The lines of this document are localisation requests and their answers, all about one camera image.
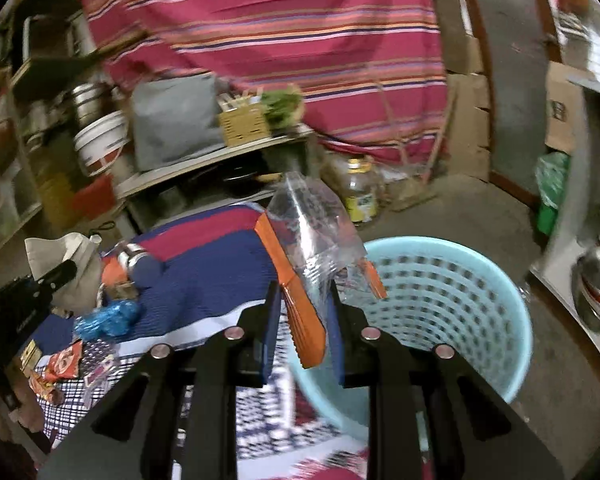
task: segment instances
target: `jar lid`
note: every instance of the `jar lid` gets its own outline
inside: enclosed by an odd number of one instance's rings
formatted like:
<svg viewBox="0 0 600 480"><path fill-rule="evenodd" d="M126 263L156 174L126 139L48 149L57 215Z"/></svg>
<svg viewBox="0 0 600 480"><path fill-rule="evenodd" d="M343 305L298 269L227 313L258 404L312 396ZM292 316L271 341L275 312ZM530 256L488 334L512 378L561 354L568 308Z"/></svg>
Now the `jar lid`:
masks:
<svg viewBox="0 0 600 480"><path fill-rule="evenodd" d="M366 173L371 171L371 163L364 158L349 159L349 173Z"/></svg>

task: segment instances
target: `red container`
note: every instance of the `red container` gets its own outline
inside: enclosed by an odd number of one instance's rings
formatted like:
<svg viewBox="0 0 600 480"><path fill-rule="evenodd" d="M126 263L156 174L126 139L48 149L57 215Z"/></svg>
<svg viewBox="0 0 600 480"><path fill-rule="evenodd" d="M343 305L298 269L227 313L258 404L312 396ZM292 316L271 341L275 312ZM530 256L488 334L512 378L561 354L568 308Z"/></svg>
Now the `red container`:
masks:
<svg viewBox="0 0 600 480"><path fill-rule="evenodd" d="M95 220L116 206L113 182L110 174L99 176L90 186L78 191L72 207L89 220Z"/></svg>

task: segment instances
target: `snack package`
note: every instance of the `snack package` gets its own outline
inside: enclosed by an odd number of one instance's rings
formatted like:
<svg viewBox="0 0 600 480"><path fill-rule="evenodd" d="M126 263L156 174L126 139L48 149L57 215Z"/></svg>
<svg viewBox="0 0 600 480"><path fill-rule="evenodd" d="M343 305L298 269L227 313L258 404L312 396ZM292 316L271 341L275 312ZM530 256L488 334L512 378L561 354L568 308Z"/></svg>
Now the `snack package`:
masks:
<svg viewBox="0 0 600 480"><path fill-rule="evenodd" d="M45 368L45 380L55 383L58 379L76 379L81 357L82 340L78 340L69 348L53 354Z"/></svg>
<svg viewBox="0 0 600 480"><path fill-rule="evenodd" d="M93 393L97 387L103 385L104 393L110 389L111 383L107 380L107 377L118 366L120 366L118 356L109 354L91 372L84 376L85 389L82 396L82 403L87 410L91 409L93 405Z"/></svg>
<svg viewBox="0 0 600 480"><path fill-rule="evenodd" d="M93 372L109 354L118 355L118 345L104 339L85 341L82 345L82 360L80 361L80 378Z"/></svg>
<svg viewBox="0 0 600 480"><path fill-rule="evenodd" d="M29 385L37 396L42 397L54 406L59 406L64 402L64 392L58 390L53 383L45 381L37 372L30 372Z"/></svg>
<svg viewBox="0 0 600 480"><path fill-rule="evenodd" d="M20 370L22 370L22 373L29 377L41 357L42 351L32 339L20 355Z"/></svg>

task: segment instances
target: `wooden basket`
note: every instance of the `wooden basket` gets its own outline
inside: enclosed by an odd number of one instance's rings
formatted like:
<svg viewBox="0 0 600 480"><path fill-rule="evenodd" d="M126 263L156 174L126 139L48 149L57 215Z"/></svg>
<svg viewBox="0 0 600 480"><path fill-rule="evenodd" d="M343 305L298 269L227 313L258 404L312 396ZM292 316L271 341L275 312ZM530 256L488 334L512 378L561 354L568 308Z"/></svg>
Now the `wooden basket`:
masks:
<svg viewBox="0 0 600 480"><path fill-rule="evenodd" d="M271 136L260 103L222 112L218 119L222 126L224 143L229 148Z"/></svg>

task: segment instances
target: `red striped cloth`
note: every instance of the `red striped cloth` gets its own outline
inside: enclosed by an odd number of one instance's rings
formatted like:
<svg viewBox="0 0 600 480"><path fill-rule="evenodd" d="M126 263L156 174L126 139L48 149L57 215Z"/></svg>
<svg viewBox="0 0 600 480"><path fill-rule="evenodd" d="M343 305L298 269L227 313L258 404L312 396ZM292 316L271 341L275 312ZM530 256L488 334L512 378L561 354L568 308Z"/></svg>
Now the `red striped cloth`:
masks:
<svg viewBox="0 0 600 480"><path fill-rule="evenodd" d="M107 63L123 88L204 70L239 89L294 83L306 96L309 126L345 142L425 136L410 146L419 158L443 122L445 69L432 0L83 3L96 44L138 26L151 32Z"/></svg>

